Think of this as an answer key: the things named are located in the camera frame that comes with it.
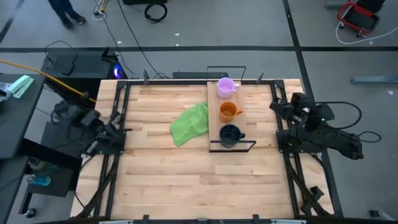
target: blue light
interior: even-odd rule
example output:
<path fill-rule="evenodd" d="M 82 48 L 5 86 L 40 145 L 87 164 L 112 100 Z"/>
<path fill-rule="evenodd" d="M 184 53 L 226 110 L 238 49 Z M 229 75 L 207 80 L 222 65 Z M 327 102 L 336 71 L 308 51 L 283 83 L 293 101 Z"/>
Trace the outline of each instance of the blue light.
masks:
<path fill-rule="evenodd" d="M 120 66 L 119 63 L 117 63 L 114 67 L 113 67 L 113 76 L 116 79 L 121 79 L 122 78 L 122 66 Z"/>

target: wooden tray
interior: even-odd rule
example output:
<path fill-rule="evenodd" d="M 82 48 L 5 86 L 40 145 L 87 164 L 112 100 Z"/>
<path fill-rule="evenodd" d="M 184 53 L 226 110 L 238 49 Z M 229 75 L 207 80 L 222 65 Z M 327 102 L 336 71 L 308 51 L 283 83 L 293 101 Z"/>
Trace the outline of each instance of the wooden tray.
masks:
<path fill-rule="evenodd" d="M 217 82 L 207 82 L 207 102 L 208 102 L 208 110 L 209 110 L 209 140 L 210 141 L 219 141 L 220 140 L 220 129 L 226 123 L 221 122 L 220 120 L 220 105 L 224 102 L 233 102 L 239 109 L 243 110 L 243 113 L 237 115 L 231 123 L 236 125 L 242 133 L 246 132 L 246 115 L 244 111 L 244 103 L 243 103 L 243 94 L 242 94 L 242 85 L 241 82 L 235 82 L 236 84 L 240 84 L 239 90 L 234 92 L 234 94 L 228 99 L 222 99 L 217 95 Z M 225 150 L 225 151 L 234 151 L 240 149 L 249 149 L 251 143 L 237 143 L 232 148 L 225 148 L 220 143 L 211 143 L 210 150 Z"/>

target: wooden board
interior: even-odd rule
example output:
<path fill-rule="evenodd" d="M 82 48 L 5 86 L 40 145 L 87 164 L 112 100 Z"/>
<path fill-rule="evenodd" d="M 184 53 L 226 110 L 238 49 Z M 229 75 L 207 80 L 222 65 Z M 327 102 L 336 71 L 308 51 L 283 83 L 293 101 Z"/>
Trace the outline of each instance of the wooden board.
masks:
<path fill-rule="evenodd" d="M 287 96 L 302 91 L 300 80 L 285 80 Z M 103 80 L 96 110 L 107 119 L 116 81 Z M 127 109 L 126 150 L 121 156 L 112 219 L 293 218 L 286 171 L 277 150 L 275 114 L 267 85 L 243 85 L 247 134 L 257 144 L 247 153 L 209 153 L 209 135 L 175 147 L 170 124 L 207 100 L 205 85 L 132 86 Z M 325 194 L 321 205 L 333 212 L 321 165 L 300 155 L 307 187 Z M 98 188 L 102 156 L 84 167 L 77 194 L 86 204 Z M 108 193 L 103 194 L 104 215 Z M 301 205 L 301 195 L 297 194 Z M 75 200 L 71 216 L 82 207 Z"/>
<path fill-rule="evenodd" d="M 240 115 L 234 117 L 230 124 L 236 125 L 242 133 L 246 134 L 246 115 L 243 103 L 243 94 L 242 89 L 239 88 L 238 91 L 234 92 L 234 94 L 228 99 L 222 99 L 217 95 L 217 82 L 208 82 L 207 83 L 207 103 L 209 110 L 209 140 L 210 141 L 219 141 L 220 140 L 220 129 L 226 125 L 220 120 L 220 105 L 224 102 L 232 102 L 239 109 L 242 109 L 243 112 Z M 249 149 L 251 144 L 248 143 L 237 143 L 232 148 L 226 148 L 222 146 L 220 143 L 211 143 L 210 150 L 225 150 L 225 151 L 233 151 L 239 149 Z"/>

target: mug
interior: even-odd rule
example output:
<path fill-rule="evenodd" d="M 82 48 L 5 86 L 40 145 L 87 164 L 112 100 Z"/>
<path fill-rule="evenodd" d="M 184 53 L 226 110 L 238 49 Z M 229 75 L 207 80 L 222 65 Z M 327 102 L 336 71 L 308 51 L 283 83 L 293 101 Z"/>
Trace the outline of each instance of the mug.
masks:
<path fill-rule="evenodd" d="M 235 84 L 230 78 L 222 78 L 217 82 L 217 95 L 220 98 L 227 99 L 239 89 L 239 84 Z"/>
<path fill-rule="evenodd" d="M 245 136 L 237 126 L 226 124 L 220 129 L 220 144 L 225 148 L 232 148 Z"/>
<path fill-rule="evenodd" d="M 224 123 L 230 123 L 236 115 L 239 115 L 243 110 L 232 102 L 224 102 L 220 106 L 220 120 Z"/>

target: black table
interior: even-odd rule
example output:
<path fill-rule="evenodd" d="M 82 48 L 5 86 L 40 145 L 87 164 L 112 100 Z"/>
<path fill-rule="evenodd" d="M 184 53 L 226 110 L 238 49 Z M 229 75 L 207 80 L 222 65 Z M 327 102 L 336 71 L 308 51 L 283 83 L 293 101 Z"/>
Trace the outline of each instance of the black table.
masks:
<path fill-rule="evenodd" d="M 21 76 L 0 74 L 0 82 L 13 83 Z M 20 99 L 10 96 L 8 100 L 0 102 L 0 223 L 7 222 L 29 157 L 50 162 L 76 174 L 81 165 L 79 158 L 24 138 L 45 80 L 42 75 L 29 76 L 34 82 Z"/>

